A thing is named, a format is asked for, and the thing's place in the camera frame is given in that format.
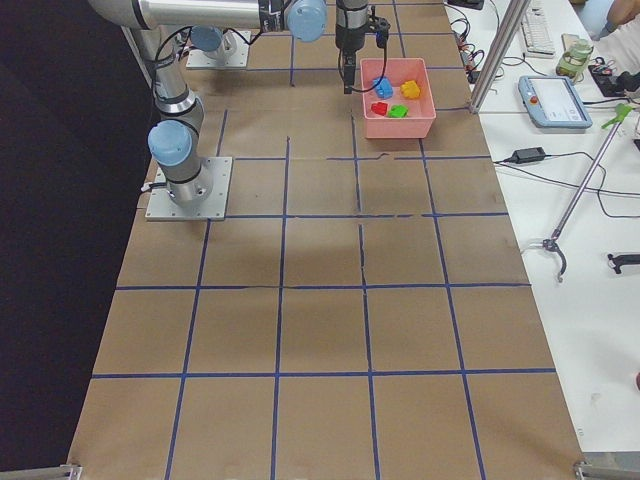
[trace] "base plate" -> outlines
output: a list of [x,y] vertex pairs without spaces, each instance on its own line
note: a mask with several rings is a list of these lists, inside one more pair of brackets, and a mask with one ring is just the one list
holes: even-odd
[[[250,30],[239,31],[247,40],[251,39]],[[234,70],[247,68],[249,60],[249,45],[244,43],[238,35],[232,33],[236,39],[236,51],[224,59],[207,57],[202,50],[192,50],[187,57],[188,70]]]
[[[202,201],[178,205],[166,188],[154,188],[149,198],[146,218],[149,221],[224,220],[231,183],[231,157],[205,158],[202,168],[213,173],[211,193]],[[164,173],[158,169],[155,182],[165,182]]]

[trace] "white keyboard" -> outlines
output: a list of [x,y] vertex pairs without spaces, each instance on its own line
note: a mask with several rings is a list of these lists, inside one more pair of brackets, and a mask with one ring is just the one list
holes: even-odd
[[531,0],[521,22],[521,31],[527,57],[554,58],[556,49],[549,36],[541,0]]

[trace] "pink bin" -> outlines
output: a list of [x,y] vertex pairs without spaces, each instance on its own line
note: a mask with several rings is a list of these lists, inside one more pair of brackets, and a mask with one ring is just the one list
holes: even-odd
[[[380,76],[384,60],[363,58],[360,60],[360,78],[362,88],[373,85],[373,79]],[[422,58],[389,58],[384,74],[393,87],[393,97],[387,100],[378,98],[375,90],[362,95],[364,108],[364,129],[366,138],[424,138],[436,119],[427,70]],[[409,100],[400,92],[400,85],[415,80],[420,87],[420,98]],[[371,104],[386,102],[391,106],[402,104],[409,108],[404,118],[388,118],[371,111]]]

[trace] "tablet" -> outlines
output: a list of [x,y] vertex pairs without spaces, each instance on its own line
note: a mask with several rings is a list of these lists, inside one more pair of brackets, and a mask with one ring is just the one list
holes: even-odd
[[567,77],[520,77],[518,90],[531,120],[538,127],[585,129],[593,125]]

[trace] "dark background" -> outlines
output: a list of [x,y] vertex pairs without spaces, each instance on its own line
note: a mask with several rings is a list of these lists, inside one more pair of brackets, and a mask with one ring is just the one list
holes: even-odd
[[150,94],[84,0],[0,2],[0,471],[64,463],[149,153]]

